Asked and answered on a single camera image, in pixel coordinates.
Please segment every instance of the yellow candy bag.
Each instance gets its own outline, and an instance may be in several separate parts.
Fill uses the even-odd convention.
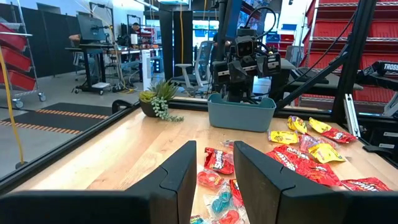
[[[319,143],[311,146],[308,151],[322,164],[330,161],[344,162],[343,156],[327,143]]]
[[[304,120],[299,117],[289,116],[287,126],[293,131],[298,131],[302,134],[307,133],[307,124],[305,124]]]
[[[318,131],[319,133],[324,133],[325,131],[330,131],[331,129],[330,125],[325,124],[321,121],[317,121],[313,118],[310,118],[310,121],[308,123],[314,130]]]
[[[281,144],[294,144],[300,142],[297,133],[291,131],[270,131],[268,139]]]

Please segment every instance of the yellow cable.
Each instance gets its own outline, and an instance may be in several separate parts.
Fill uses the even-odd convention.
[[[184,28],[183,28],[183,25],[182,25],[182,3],[180,3],[180,26],[181,26],[181,63],[184,63],[184,58],[183,58],[183,52],[184,52]]]
[[[207,0],[205,0],[205,8],[203,9],[203,20],[205,20]]]
[[[6,63],[4,63],[4,58],[2,57],[1,47],[0,47],[0,64],[1,64],[2,76],[4,78],[4,85],[6,86],[8,113],[9,113],[11,124],[12,124],[12,130],[14,131],[15,139],[17,140],[17,143],[18,143],[19,160],[21,161],[21,164],[23,164],[24,163],[24,151],[22,150],[21,140],[19,139],[17,126],[15,125],[14,115],[12,113],[10,86],[8,85]]]

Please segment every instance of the plant pot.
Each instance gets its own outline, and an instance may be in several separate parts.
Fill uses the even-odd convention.
[[[151,103],[145,103],[139,100],[142,112],[148,117],[156,118],[156,113],[154,111],[154,106]]]

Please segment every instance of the gray plastic bin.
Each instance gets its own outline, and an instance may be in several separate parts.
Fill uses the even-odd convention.
[[[210,124],[218,128],[245,131],[268,131],[276,104],[271,98],[263,98],[258,105],[225,102],[219,93],[208,99]]]

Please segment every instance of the cart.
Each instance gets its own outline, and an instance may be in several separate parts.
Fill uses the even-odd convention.
[[[36,93],[41,102],[46,100],[44,92],[40,91],[37,84],[37,74],[33,61],[32,51],[29,44],[31,34],[26,31],[24,16],[22,14],[19,0],[18,10],[21,17],[21,23],[17,22],[14,6],[11,4],[11,12],[14,16],[14,22],[0,23],[0,48],[2,56],[6,61],[6,71],[9,80],[12,102],[17,109],[24,106],[21,100],[22,96]],[[25,50],[29,51],[29,57],[23,56]],[[26,73],[33,69],[34,78],[29,77]],[[4,88],[4,79],[0,72],[0,88]]]

